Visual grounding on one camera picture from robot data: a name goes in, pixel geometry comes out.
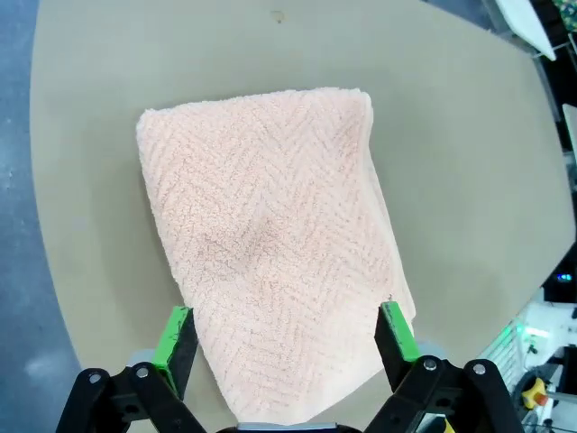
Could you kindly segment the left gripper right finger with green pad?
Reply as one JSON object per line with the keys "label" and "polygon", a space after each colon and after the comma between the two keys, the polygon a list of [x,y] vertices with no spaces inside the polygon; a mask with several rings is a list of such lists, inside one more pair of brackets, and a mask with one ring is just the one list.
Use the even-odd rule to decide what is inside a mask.
{"label": "left gripper right finger with green pad", "polygon": [[497,366],[474,359],[459,368],[421,355],[397,302],[380,305],[374,340],[392,395],[367,432],[415,432],[427,414],[459,433],[524,430]]}

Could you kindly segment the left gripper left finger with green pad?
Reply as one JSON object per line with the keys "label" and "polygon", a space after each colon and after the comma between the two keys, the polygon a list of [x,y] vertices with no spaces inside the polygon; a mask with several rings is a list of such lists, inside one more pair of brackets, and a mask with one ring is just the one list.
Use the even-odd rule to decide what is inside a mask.
{"label": "left gripper left finger with green pad", "polygon": [[126,432],[148,420],[158,432],[203,432],[184,403],[197,345],[193,310],[175,307],[150,361],[116,375],[101,368],[78,374],[56,430]]}

